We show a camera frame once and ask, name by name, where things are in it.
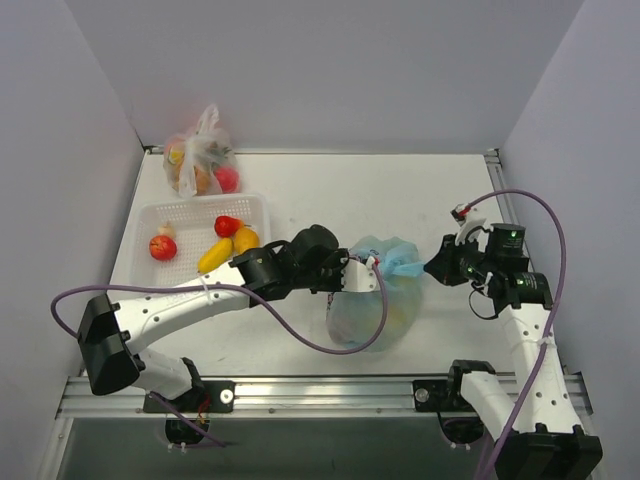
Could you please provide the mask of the red apple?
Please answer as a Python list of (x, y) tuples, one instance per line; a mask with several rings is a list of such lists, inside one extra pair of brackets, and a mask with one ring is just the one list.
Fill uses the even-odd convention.
[(157, 261), (172, 260), (177, 254), (177, 244), (167, 235), (156, 235), (149, 241), (149, 254)]

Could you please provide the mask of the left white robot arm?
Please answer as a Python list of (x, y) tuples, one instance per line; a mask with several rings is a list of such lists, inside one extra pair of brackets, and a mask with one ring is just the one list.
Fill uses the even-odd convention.
[(152, 350), (155, 342), (202, 320), (286, 298), (294, 290), (338, 292), (347, 249), (325, 227), (313, 225), (291, 241), (275, 241), (235, 257), (183, 285), (112, 301), (104, 288), (86, 306), (78, 344), (91, 391), (105, 396), (137, 387), (180, 411), (196, 408), (204, 386), (192, 360)]

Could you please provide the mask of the yellow banana bunch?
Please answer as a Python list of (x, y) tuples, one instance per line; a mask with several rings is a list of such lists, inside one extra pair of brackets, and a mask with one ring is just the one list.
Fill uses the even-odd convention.
[(230, 238), (222, 238), (213, 245), (198, 261), (197, 271), (207, 274), (223, 265), (233, 253), (233, 242)]

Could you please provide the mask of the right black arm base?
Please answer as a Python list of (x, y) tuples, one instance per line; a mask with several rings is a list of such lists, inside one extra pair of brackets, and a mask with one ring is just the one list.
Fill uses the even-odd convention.
[(412, 382), (414, 409), (419, 413), (472, 413), (473, 408), (458, 393), (451, 392), (445, 379)]

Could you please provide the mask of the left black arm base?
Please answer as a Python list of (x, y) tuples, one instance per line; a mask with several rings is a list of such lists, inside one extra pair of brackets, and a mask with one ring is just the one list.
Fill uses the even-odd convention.
[(204, 380), (200, 390), (167, 403), (182, 414), (227, 414), (234, 408), (235, 387), (236, 383), (229, 379)]

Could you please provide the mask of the light blue plastic bag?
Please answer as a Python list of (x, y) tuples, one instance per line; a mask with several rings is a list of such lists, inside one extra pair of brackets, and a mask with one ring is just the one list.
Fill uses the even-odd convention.
[(328, 297), (326, 329), (331, 340), (347, 349), (377, 337), (367, 350), (382, 352), (395, 346), (410, 330), (423, 300), (423, 262), (415, 244), (398, 237), (361, 238), (350, 249), (361, 261), (373, 256), (386, 288), (383, 298), (369, 293), (335, 293)]

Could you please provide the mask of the orange lemon fruit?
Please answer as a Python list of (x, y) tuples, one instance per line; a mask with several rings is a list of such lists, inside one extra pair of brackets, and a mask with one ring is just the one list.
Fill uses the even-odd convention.
[(241, 227), (234, 234), (233, 246), (235, 253), (242, 255), (250, 249), (258, 248), (260, 246), (260, 238), (251, 228)]

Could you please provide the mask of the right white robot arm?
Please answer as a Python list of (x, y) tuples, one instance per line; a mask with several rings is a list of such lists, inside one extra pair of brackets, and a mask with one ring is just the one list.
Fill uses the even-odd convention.
[(488, 362), (456, 360), (443, 385), (445, 400), (456, 409), (471, 406), (494, 441), (480, 478), (586, 479), (603, 451), (571, 402), (550, 324), (548, 280), (529, 269), (523, 227), (492, 225), (484, 248), (477, 240), (481, 229), (444, 236), (424, 269), (444, 286), (469, 284), (491, 300), (519, 394), (509, 397)]

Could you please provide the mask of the red pear fruit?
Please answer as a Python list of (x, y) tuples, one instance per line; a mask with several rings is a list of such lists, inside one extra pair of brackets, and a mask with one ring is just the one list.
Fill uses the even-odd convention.
[(215, 219), (214, 231), (221, 238), (230, 238), (244, 226), (245, 223), (240, 219), (227, 215), (220, 215)]

